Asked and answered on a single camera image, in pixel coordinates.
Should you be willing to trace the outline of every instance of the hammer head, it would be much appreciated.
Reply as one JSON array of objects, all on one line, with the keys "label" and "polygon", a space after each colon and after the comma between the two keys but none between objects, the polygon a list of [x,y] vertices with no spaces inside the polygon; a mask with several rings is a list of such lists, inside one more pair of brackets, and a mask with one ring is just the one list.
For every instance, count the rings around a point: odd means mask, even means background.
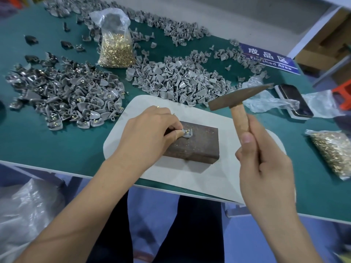
[{"label": "hammer head", "polygon": [[244,100],[251,98],[252,96],[264,91],[269,88],[272,84],[266,84],[251,88],[238,89],[229,94],[225,94],[221,97],[215,98],[208,102],[208,106],[211,111],[215,111],[221,108],[229,107],[232,108],[236,105],[241,104]]}]

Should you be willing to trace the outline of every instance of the person's lap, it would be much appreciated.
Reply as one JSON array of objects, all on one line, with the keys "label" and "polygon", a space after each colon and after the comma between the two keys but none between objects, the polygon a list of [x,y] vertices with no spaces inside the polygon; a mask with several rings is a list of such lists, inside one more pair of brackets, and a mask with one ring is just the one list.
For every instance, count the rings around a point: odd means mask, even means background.
[{"label": "person's lap", "polygon": [[[128,192],[112,211],[87,263],[133,262],[127,198]],[[224,262],[221,216],[219,202],[180,196],[177,216],[153,262]]]}]

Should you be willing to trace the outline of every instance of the orange stool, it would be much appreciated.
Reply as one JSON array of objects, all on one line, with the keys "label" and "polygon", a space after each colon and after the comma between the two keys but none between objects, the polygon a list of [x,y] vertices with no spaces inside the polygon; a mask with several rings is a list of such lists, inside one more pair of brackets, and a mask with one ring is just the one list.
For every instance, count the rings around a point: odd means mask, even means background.
[{"label": "orange stool", "polygon": [[18,9],[22,9],[22,3],[20,0],[9,0],[9,2]]},{"label": "orange stool", "polygon": [[344,98],[344,102],[340,104],[341,110],[347,111],[351,109],[351,79],[334,88],[332,92],[337,92]]}]

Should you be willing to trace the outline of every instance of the teal table surface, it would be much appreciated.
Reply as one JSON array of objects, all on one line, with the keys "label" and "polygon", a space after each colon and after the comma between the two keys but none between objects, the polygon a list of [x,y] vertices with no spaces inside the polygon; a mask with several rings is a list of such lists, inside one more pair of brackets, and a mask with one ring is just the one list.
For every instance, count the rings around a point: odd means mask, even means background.
[{"label": "teal table surface", "polygon": [[[88,61],[94,64],[97,62],[99,57],[96,52],[97,44],[81,41],[81,35],[88,35],[88,28],[85,25],[77,25],[75,20],[75,16],[66,19],[53,17],[44,10],[42,5],[34,5],[21,11],[18,15],[0,22],[2,33],[0,39],[0,101],[2,102],[0,103],[0,161],[85,176],[93,176],[103,162],[103,143],[114,125],[112,122],[105,122],[103,126],[87,130],[67,123],[60,131],[49,131],[44,116],[37,114],[33,107],[25,106],[20,111],[11,111],[8,108],[8,105],[18,94],[11,85],[6,83],[4,76],[14,64],[25,64],[25,55],[31,54],[44,58],[45,52],[51,52],[57,57],[65,56],[79,63]],[[64,21],[71,29],[68,33],[63,30]],[[209,52],[208,48],[213,44],[215,50],[232,47],[228,40],[214,36],[188,42],[185,47],[175,47],[171,38],[165,37],[162,30],[132,21],[131,28],[135,27],[144,35],[151,35],[152,32],[155,34],[155,40],[140,42],[142,49],[150,51],[149,59],[151,61],[163,61],[164,56],[167,55],[184,57],[194,49]],[[24,35],[35,36],[39,44],[29,46],[24,41]],[[69,41],[74,45],[82,43],[87,51],[77,53],[75,50],[64,50],[60,45],[60,40]],[[157,43],[155,49],[150,48],[152,41]],[[228,72],[224,67],[230,64],[232,68]],[[204,64],[204,67],[210,72],[217,70],[220,75],[234,83],[237,82],[237,76],[245,76],[248,79],[252,75],[249,70],[244,69],[233,60],[221,62],[211,57]],[[271,76],[266,79],[267,83],[293,84],[301,93],[312,92],[312,87],[304,75],[294,75],[273,68],[266,70]],[[134,88],[125,81],[125,69],[111,69],[109,71],[120,76],[126,91],[129,92],[123,106],[126,106],[133,97],[144,94],[143,91]],[[198,108],[209,111],[200,105]],[[229,109],[221,109],[216,113],[227,117],[231,116]],[[351,183],[343,182],[334,176],[316,148],[304,136],[306,129],[338,130],[334,121],[318,118],[299,121],[291,119],[285,110],[278,109],[272,109],[256,116],[267,129],[278,135],[288,156],[292,159],[295,170],[298,212],[351,222]],[[139,179],[136,184],[207,196],[145,179]]]}]

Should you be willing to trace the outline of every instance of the smartphone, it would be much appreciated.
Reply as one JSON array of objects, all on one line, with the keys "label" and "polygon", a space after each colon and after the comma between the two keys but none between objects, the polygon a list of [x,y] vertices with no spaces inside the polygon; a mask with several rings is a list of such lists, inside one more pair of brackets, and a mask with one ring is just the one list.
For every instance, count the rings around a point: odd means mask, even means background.
[{"label": "smartphone", "polygon": [[280,92],[285,99],[300,101],[300,108],[298,110],[291,110],[292,114],[299,117],[312,118],[313,112],[308,107],[306,101],[301,96],[299,90],[293,85],[281,84],[278,85]]}]

